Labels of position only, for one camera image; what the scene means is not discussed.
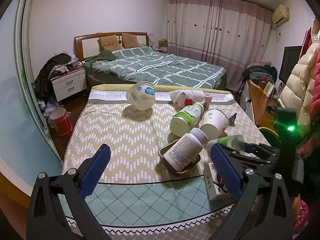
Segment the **green plaid duvet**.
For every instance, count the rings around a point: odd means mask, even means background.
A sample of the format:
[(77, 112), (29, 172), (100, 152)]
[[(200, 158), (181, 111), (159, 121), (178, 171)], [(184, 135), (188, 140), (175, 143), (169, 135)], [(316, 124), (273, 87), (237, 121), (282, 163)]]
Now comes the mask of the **green plaid duvet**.
[(104, 50), (84, 63), (91, 79), (106, 84), (139, 83), (222, 90), (223, 67), (187, 57), (154, 51), (144, 46), (116, 51)]

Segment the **brown pillow right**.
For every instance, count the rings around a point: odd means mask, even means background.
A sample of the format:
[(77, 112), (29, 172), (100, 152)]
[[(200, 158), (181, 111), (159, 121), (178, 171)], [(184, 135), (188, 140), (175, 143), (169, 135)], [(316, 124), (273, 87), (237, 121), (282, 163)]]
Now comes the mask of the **brown pillow right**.
[(122, 43), (124, 48), (129, 49), (129, 48), (140, 47), (140, 44), (137, 40), (136, 35), (122, 33), (121, 36), (122, 36)]

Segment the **pink white curtain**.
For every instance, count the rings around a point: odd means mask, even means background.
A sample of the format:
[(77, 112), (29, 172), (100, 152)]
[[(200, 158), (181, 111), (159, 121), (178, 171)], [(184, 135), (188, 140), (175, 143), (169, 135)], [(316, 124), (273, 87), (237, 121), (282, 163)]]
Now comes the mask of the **pink white curtain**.
[(169, 0), (167, 13), (168, 52), (223, 67), (230, 90), (271, 35), (272, 11), (244, 0)]

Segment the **wooden bed with headboard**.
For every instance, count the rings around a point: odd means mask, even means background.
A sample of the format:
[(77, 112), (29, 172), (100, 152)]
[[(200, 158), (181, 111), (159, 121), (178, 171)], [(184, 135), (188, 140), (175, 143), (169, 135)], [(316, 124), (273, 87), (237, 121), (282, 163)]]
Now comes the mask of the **wooden bed with headboard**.
[(218, 90), (226, 85), (223, 67), (153, 49), (147, 33), (80, 35), (74, 39), (74, 49), (91, 87), (142, 81)]

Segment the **clothes pile on desk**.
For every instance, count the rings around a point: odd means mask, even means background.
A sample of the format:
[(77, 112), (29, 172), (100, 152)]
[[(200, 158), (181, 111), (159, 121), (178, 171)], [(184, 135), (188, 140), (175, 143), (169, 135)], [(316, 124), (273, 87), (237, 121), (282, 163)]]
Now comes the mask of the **clothes pile on desk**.
[(242, 72), (242, 83), (252, 80), (255, 83), (266, 81), (276, 83), (278, 77), (277, 69), (272, 66), (271, 61), (250, 63)]

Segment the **white pill bottle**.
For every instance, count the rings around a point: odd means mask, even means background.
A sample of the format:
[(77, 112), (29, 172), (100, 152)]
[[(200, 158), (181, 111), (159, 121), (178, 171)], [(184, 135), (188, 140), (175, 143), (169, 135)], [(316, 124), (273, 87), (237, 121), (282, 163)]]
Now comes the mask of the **white pill bottle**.
[(207, 142), (206, 134), (194, 127), (189, 133), (185, 133), (163, 157), (177, 172), (182, 172), (203, 150)]

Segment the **black television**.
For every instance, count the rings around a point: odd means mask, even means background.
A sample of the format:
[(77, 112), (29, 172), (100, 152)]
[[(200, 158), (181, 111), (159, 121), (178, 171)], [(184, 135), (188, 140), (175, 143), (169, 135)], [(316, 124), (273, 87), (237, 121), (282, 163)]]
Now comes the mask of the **black television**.
[(299, 60), (302, 46), (287, 46), (284, 47), (283, 59), (281, 63), (279, 80), (287, 83), (287, 80)]

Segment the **cream puffer jacket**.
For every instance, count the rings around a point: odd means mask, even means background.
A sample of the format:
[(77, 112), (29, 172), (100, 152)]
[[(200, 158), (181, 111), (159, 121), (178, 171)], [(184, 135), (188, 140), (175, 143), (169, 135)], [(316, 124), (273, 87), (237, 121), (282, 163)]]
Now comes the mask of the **cream puffer jacket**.
[(315, 84), (316, 60), (319, 55), (319, 21), (313, 20), (311, 46), (294, 66), (278, 102), (296, 110), (297, 131), (304, 137), (310, 130), (311, 100)]

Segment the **green label plastic bottle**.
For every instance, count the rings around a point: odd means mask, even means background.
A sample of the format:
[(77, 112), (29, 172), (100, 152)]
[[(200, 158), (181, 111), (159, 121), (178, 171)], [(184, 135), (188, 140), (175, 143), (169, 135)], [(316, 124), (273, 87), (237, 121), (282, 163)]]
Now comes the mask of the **green label plastic bottle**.
[(185, 106), (177, 112), (171, 119), (170, 131), (172, 134), (182, 137), (185, 133), (189, 133), (194, 128), (204, 111), (204, 106), (201, 103)]

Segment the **brown pillow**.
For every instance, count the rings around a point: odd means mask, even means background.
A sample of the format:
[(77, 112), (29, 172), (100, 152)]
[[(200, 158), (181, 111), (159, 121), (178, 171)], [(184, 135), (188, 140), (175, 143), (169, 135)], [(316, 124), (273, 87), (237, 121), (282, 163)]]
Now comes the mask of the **brown pillow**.
[(129, 49), (129, 48), (140, 47), (140, 44), (137, 40), (136, 35), (122, 33), (121, 36), (122, 36), (122, 43), (124, 48)]
[(98, 44), (100, 51), (116, 51), (122, 49), (122, 46), (120, 45), (116, 35), (100, 37), (98, 38)]

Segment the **white blue-label yogurt tub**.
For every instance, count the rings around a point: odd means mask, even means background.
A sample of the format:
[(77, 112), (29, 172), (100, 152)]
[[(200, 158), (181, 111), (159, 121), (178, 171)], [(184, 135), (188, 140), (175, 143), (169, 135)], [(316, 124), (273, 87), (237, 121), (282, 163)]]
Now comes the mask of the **white blue-label yogurt tub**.
[(126, 93), (126, 99), (135, 109), (146, 111), (155, 104), (154, 85), (150, 82), (139, 82)]

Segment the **red bucket on floor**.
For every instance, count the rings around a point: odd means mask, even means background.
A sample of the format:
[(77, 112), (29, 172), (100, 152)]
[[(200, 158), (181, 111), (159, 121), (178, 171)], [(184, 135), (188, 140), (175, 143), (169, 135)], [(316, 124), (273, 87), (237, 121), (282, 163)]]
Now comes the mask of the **red bucket on floor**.
[(71, 133), (73, 126), (69, 119), (70, 112), (66, 111), (65, 108), (56, 108), (50, 113), (48, 123), (55, 131), (56, 135), (61, 137)]

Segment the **black clothes on cabinet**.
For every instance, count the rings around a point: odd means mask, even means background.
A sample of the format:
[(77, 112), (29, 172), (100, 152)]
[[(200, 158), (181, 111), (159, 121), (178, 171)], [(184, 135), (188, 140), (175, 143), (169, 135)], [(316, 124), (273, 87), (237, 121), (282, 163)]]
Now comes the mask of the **black clothes on cabinet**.
[(41, 68), (34, 81), (34, 90), (37, 99), (47, 103), (51, 99), (56, 99), (51, 79), (67, 74), (81, 65), (66, 53), (60, 53), (51, 57)]

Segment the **pink white tissue pack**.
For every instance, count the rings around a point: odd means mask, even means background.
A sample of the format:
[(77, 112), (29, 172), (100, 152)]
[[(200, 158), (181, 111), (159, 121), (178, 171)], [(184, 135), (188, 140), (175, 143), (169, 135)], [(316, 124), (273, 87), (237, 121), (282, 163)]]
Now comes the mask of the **pink white tissue pack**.
[(200, 90), (175, 90), (170, 92), (170, 97), (180, 109), (198, 102), (203, 105), (205, 111), (209, 109), (212, 100), (210, 95)]

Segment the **cardboard box far nightstand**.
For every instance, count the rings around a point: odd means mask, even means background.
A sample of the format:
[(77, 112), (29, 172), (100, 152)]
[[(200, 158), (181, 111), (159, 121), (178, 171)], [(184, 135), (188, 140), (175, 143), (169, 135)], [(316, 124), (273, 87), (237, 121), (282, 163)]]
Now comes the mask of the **cardboard box far nightstand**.
[(158, 47), (159, 48), (167, 48), (167, 46), (168, 46), (168, 40), (167, 39), (161, 38), (158, 41)]

